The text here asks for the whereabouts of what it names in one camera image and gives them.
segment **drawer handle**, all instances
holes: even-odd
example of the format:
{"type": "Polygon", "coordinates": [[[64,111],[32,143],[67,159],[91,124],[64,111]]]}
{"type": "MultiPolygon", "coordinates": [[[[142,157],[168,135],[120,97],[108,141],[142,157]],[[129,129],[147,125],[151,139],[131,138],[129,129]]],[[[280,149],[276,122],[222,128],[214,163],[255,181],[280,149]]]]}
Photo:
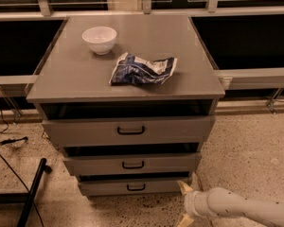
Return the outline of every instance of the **drawer handle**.
{"type": "Polygon", "coordinates": [[[117,133],[121,135],[133,135],[133,134],[142,134],[145,131],[145,127],[142,126],[141,131],[122,131],[120,127],[117,127],[117,133]]]}
{"type": "Polygon", "coordinates": [[[143,191],[145,190],[145,184],[143,183],[142,187],[132,187],[129,184],[127,184],[127,190],[130,192],[143,191]]]}
{"type": "Polygon", "coordinates": [[[142,161],[140,166],[126,166],[124,162],[122,162],[122,167],[124,169],[141,169],[144,167],[144,161],[142,161]]]}

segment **gray drawer cabinet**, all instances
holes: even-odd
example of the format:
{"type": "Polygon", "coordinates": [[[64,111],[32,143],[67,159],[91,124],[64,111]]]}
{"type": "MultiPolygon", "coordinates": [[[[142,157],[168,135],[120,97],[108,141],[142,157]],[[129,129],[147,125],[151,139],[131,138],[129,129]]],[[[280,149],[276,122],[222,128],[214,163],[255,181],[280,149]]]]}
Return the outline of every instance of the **gray drawer cabinet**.
{"type": "Polygon", "coordinates": [[[224,90],[185,15],[69,17],[27,100],[43,117],[84,196],[179,192],[190,183],[224,90]],[[110,26],[116,45],[89,51],[81,33],[110,26]],[[162,85],[108,81],[117,58],[178,59],[162,85]]]}

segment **terrazzo floor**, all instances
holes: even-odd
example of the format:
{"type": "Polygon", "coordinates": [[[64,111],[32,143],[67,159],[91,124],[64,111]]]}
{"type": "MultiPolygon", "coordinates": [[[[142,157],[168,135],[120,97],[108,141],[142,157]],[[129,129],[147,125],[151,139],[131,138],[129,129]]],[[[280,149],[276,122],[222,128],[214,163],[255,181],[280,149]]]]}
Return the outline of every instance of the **terrazzo floor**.
{"type": "MultiPolygon", "coordinates": [[[[220,186],[244,197],[284,201],[284,104],[271,114],[263,101],[248,106],[220,103],[216,123],[203,146],[198,174],[204,190],[220,186]]],[[[36,205],[44,226],[174,226],[183,210],[180,194],[83,197],[77,180],[69,176],[62,155],[50,144],[38,117],[25,114],[0,134],[28,141],[0,147],[1,154],[30,186],[41,158],[52,172],[44,174],[36,205]]],[[[19,181],[0,159],[0,192],[23,191],[19,181]]],[[[16,226],[22,204],[0,204],[0,226],[16,226]]],[[[32,209],[27,226],[42,226],[32,209]]],[[[199,218],[192,227],[257,227],[246,218],[199,218]]]]}

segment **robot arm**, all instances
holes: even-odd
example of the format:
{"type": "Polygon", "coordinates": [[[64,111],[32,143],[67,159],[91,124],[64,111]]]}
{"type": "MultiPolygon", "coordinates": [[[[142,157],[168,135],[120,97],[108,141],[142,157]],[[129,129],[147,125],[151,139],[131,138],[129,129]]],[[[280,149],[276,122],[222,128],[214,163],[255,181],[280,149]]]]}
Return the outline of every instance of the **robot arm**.
{"type": "Polygon", "coordinates": [[[268,227],[284,227],[284,203],[246,199],[220,187],[199,192],[184,184],[180,183],[185,194],[186,218],[245,217],[268,227]]]}

